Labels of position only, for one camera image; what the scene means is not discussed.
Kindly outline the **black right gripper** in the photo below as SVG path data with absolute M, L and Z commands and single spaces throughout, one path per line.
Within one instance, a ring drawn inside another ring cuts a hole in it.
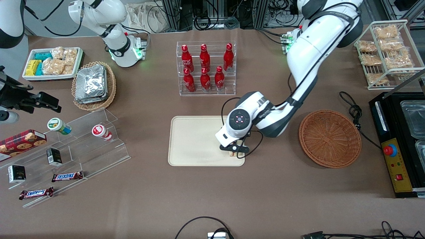
M 62 107 L 59 105 L 59 100 L 45 92 L 39 92 L 37 101 L 34 103 L 30 93 L 33 86 L 23 85 L 19 81 L 9 77 L 4 73 L 4 66 L 0 67 L 0 102 L 1 107 L 5 109 L 22 110 L 27 113 L 33 113 L 35 108 L 44 108 L 52 110 L 56 113 L 61 113 Z

